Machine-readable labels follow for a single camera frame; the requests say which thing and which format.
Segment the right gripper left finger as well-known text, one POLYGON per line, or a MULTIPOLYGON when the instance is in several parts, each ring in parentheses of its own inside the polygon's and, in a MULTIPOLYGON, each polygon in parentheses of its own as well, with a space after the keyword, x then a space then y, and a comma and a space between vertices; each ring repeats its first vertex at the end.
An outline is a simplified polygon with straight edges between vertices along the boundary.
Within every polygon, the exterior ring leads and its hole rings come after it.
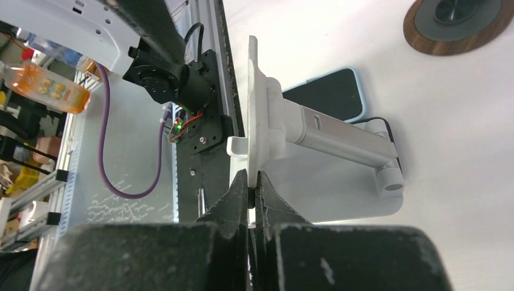
POLYGON ((236 173, 228 190, 197 222, 207 237, 204 251, 204 290, 245 290, 248 272, 248 174, 236 173))

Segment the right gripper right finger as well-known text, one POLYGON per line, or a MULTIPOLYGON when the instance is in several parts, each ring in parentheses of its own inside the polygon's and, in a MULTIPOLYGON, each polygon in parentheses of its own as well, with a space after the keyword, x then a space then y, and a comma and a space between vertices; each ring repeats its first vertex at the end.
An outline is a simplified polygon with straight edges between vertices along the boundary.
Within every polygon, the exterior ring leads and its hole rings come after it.
POLYGON ((255 188, 256 227, 253 229, 253 288, 268 290, 276 282, 276 249, 271 246, 273 231, 281 224, 309 224, 274 189, 266 172, 258 173, 255 188))

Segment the white silver folding stand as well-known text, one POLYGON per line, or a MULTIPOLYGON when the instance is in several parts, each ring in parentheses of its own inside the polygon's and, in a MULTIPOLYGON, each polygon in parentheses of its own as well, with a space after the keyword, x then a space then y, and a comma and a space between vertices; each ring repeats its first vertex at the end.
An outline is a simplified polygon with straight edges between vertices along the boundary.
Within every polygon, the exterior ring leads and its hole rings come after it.
POLYGON ((350 123, 285 99, 275 78, 258 65, 258 40, 249 38, 247 130, 228 138, 230 173, 246 170, 251 188, 266 172, 277 193, 312 223, 389 216, 403 205, 397 167, 377 170, 351 159, 357 134, 350 123))

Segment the black phone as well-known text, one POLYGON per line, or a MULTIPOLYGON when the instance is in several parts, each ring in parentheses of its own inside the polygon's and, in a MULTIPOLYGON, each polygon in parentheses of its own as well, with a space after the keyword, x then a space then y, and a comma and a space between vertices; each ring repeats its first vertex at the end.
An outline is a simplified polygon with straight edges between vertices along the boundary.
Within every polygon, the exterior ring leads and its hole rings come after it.
POLYGON ((402 170, 401 160, 393 130, 389 122, 380 117, 363 119, 352 122, 352 126, 366 131, 367 134, 357 134, 357 153, 351 160, 381 170, 387 167, 397 167, 402 170))

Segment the light blue case phone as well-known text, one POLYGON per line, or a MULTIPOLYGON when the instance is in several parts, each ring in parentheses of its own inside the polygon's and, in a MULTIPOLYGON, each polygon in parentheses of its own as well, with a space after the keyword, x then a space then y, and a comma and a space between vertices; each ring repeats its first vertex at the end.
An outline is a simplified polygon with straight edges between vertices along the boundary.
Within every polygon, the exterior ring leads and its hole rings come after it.
POLYGON ((358 122, 367 116, 367 104, 359 75, 344 67, 308 79, 282 91, 285 99, 345 122, 358 122))

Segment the wooden round base stand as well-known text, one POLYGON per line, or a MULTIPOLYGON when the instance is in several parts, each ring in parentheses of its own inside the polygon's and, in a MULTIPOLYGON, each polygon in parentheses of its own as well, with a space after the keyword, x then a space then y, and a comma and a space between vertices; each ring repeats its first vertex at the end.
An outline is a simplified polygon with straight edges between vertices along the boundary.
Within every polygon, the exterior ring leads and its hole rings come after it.
POLYGON ((513 1, 415 1, 403 35, 420 53, 454 56, 492 42, 512 21, 513 1))

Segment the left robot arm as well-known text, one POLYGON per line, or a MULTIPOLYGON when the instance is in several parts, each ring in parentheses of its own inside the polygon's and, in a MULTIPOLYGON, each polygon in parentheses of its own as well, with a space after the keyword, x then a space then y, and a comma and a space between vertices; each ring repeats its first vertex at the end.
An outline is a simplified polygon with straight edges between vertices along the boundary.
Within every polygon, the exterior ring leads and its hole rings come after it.
POLYGON ((215 98, 203 25, 165 1, 2 1, 1 23, 38 53, 77 69, 101 64, 160 104, 195 113, 215 98))

